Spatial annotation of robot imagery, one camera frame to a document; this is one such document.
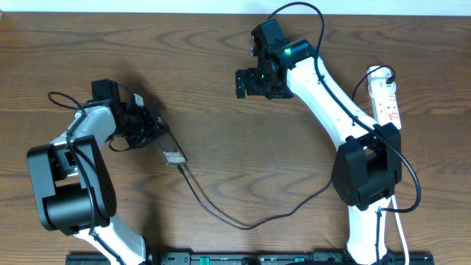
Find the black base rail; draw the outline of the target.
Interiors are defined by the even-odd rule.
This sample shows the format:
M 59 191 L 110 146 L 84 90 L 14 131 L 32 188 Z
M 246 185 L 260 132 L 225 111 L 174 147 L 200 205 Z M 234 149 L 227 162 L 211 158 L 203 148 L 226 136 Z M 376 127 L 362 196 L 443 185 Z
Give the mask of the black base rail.
M 162 265 L 280 265 L 280 264 L 357 264 L 343 252 L 313 252 L 308 254 L 190 254 L 165 252 L 156 260 Z M 71 254 L 66 265 L 111 264 L 102 254 Z M 406 264 L 403 254 L 388 252 L 380 264 Z M 411 265 L 434 265 L 431 254 L 409 254 Z

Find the white usb charger plug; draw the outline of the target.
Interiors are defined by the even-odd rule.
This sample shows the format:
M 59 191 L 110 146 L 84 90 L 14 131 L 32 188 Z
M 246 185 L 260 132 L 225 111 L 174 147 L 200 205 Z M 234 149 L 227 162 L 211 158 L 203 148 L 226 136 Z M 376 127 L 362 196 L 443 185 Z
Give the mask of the white usb charger plug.
M 371 66 L 367 70 L 367 80 L 369 92 L 382 89 L 385 93 L 395 93 L 397 85 L 395 83 L 396 72 L 390 66 Z

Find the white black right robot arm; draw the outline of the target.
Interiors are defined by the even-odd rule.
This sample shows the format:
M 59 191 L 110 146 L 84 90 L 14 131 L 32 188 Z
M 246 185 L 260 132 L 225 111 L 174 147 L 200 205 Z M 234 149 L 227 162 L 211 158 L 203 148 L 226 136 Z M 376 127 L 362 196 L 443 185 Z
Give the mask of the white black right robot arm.
M 305 39 L 291 41 L 270 19 L 251 32 L 254 68 L 235 73 L 236 96 L 290 99 L 298 96 L 319 120 L 336 148 L 331 181 L 348 206 L 347 252 L 357 264 L 376 264 L 387 254 L 387 208 L 402 179 L 399 130 L 361 110 L 328 73 Z

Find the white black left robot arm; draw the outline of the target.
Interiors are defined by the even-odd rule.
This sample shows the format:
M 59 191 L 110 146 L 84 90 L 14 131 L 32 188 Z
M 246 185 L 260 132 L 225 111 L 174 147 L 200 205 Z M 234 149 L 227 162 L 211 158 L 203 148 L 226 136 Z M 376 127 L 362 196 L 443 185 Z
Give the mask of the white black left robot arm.
M 129 149 L 142 148 L 169 127 L 136 93 L 123 102 L 117 82 L 101 79 L 91 87 L 91 100 L 70 106 L 74 120 L 65 132 L 26 155 L 40 223 L 88 242 L 112 264 L 159 264 L 147 240 L 116 213 L 101 150 L 117 137 Z

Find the white power strip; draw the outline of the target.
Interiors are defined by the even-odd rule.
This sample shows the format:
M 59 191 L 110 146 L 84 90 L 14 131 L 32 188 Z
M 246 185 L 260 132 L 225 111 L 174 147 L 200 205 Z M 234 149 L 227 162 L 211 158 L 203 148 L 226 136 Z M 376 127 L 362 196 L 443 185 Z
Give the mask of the white power strip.
M 397 106 L 397 86 L 395 82 L 387 83 L 387 81 L 387 78 L 369 78 L 368 91 L 373 114 L 379 125 L 392 123 L 400 130 L 402 125 Z

